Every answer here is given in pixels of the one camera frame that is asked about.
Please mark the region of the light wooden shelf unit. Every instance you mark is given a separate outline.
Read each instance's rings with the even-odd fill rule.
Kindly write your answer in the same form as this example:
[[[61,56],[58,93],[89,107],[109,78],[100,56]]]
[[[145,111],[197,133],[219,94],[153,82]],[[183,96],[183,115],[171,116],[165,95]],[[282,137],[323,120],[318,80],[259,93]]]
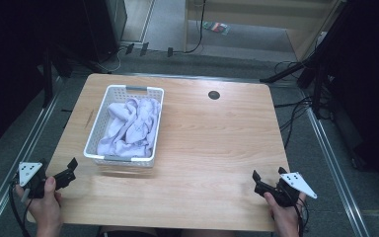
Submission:
[[[184,48],[187,48],[189,21],[204,20],[286,29],[298,60],[314,49],[321,32],[327,31],[340,13],[344,0],[186,0]]]

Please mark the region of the black metal stand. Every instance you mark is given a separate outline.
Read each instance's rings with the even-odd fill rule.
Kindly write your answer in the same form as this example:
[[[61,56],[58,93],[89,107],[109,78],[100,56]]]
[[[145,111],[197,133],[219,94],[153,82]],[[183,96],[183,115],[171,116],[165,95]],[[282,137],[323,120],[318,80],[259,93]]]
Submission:
[[[271,84],[302,69],[302,73],[297,80],[297,86],[306,89],[311,83],[314,83],[311,109],[314,115],[319,118],[323,83],[328,78],[330,64],[335,60],[336,54],[340,50],[341,35],[345,30],[348,18],[353,12],[356,1],[345,1],[340,14],[329,28],[326,36],[308,57],[271,77],[261,79],[261,82]]]

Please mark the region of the colourful flat packet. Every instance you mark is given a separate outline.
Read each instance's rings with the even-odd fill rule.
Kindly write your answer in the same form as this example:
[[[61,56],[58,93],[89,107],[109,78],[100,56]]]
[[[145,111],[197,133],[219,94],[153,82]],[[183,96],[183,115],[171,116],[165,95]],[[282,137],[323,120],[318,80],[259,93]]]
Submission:
[[[212,32],[224,35],[224,36],[226,36],[229,33],[229,31],[230,31],[230,27],[228,25],[226,25],[226,24],[223,24],[223,23],[204,22],[202,24],[202,26],[206,30],[209,30],[209,31],[212,31]]]

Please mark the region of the white plastic basket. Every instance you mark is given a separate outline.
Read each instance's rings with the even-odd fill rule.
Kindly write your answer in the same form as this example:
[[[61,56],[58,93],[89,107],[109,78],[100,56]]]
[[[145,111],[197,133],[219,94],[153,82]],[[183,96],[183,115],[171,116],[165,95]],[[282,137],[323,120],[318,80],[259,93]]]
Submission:
[[[122,158],[117,156],[99,155],[97,147],[99,141],[108,134],[113,119],[109,115],[108,107],[111,103],[125,103],[127,99],[155,99],[160,103],[161,112],[158,118],[157,134],[155,136],[152,155],[148,158]],[[157,87],[141,87],[129,85],[110,85],[104,94],[99,111],[84,148],[84,156],[93,159],[99,165],[118,165],[139,168],[154,166],[161,114],[163,109],[164,90]]]

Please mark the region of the dark curtain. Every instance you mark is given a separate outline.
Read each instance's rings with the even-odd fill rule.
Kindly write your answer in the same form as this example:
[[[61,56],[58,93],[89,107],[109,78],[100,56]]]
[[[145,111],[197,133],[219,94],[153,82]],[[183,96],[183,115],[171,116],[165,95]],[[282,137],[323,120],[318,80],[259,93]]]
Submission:
[[[66,49],[51,23],[67,0],[0,0],[0,138],[30,101],[44,92],[43,54],[63,76],[71,74]]]
[[[379,0],[346,0],[327,40],[341,133],[360,166],[379,173]]]

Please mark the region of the black upright post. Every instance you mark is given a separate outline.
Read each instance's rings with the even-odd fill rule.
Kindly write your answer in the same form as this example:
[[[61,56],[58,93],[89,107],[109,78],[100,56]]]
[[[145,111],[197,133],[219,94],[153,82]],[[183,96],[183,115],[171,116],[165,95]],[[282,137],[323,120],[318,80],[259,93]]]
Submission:
[[[47,48],[43,54],[43,77],[44,77],[44,99],[43,99],[43,107],[46,108],[53,97],[53,86],[52,86],[52,72],[51,72],[52,64],[51,64],[51,56],[50,51]]]

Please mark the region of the aluminium floor rail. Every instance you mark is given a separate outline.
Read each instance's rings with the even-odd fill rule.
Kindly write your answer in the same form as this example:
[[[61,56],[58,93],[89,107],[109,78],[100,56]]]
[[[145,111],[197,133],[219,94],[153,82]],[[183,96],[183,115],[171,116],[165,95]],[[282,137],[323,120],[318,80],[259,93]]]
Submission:
[[[329,172],[331,173],[352,231],[355,237],[371,237],[367,225],[362,217],[360,208],[358,207],[357,202],[343,174],[343,171],[341,170],[341,166],[337,160],[337,156],[332,147],[332,144],[327,137],[326,131],[321,121],[317,119],[317,116],[315,115],[315,105],[318,104],[316,101],[317,97],[311,96],[311,99],[311,107],[307,110],[307,115],[320,144],[321,150],[329,168]]]
[[[0,216],[8,203],[8,191],[18,165],[29,160],[57,102],[65,80],[53,80],[53,97],[44,108],[43,93],[32,100],[0,139]]]
[[[190,80],[208,80],[208,81],[222,81],[222,82],[236,82],[236,83],[261,83],[257,78],[236,78],[236,77],[220,77],[220,76],[202,76],[202,75],[173,75],[173,74],[148,74],[148,73],[122,73],[122,76],[131,77],[155,77],[155,78],[168,78],[168,79],[190,79]],[[296,86],[296,79],[280,79],[271,86],[277,87],[291,87]]]

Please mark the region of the person's left hand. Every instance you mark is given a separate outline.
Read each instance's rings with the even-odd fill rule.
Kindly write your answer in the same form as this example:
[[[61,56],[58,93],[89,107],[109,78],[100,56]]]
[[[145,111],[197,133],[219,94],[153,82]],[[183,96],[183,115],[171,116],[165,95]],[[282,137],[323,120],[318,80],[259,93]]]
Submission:
[[[28,210],[35,219],[38,227],[59,226],[61,228],[63,225],[60,212],[61,194],[58,193],[55,188],[55,179],[49,177],[44,184],[43,198],[28,198],[25,200],[25,204],[28,206]]]

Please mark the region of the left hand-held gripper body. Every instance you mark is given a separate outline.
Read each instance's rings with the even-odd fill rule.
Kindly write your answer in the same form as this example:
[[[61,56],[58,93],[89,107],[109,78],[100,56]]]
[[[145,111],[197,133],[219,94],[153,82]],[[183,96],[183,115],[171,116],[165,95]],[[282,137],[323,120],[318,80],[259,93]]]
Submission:
[[[66,188],[76,179],[74,172],[68,173],[66,169],[53,176],[57,191]],[[22,199],[43,198],[44,184],[47,176],[40,162],[21,162],[17,177],[17,184],[24,190]]]

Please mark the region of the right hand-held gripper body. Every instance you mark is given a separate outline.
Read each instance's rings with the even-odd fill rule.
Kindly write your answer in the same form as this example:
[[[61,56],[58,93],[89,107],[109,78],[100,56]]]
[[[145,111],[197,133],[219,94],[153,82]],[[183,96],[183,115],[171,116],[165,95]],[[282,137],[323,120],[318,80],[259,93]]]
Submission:
[[[255,192],[263,198],[265,198],[265,193],[271,193],[281,207],[294,206],[299,199],[300,193],[310,198],[318,197],[299,173],[280,175],[275,187],[260,181],[256,183]]]

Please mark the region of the black cabinet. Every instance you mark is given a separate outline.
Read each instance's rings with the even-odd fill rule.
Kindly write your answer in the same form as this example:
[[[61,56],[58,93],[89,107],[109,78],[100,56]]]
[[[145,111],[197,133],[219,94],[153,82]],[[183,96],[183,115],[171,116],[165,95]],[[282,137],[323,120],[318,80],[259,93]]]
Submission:
[[[127,21],[124,0],[83,0],[95,61],[118,52]]]

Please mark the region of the person's right hand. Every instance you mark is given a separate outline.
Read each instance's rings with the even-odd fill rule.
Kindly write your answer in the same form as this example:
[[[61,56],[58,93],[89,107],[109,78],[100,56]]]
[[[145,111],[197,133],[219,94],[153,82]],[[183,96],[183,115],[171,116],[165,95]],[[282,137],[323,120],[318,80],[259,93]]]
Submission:
[[[305,194],[299,194],[297,209],[295,209],[293,206],[279,206],[271,193],[265,193],[265,201],[268,204],[269,214],[274,220],[275,232],[279,237],[299,237],[298,211],[302,209],[302,202],[305,198]]]

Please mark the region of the pale lavender garment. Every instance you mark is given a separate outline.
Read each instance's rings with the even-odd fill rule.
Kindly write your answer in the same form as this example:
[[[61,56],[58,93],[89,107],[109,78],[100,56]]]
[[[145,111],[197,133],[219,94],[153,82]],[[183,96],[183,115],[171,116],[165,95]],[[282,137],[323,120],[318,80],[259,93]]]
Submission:
[[[108,112],[113,122],[108,134],[98,143],[99,155],[122,158],[148,158],[157,134],[160,103],[155,99],[127,99],[111,103]]]

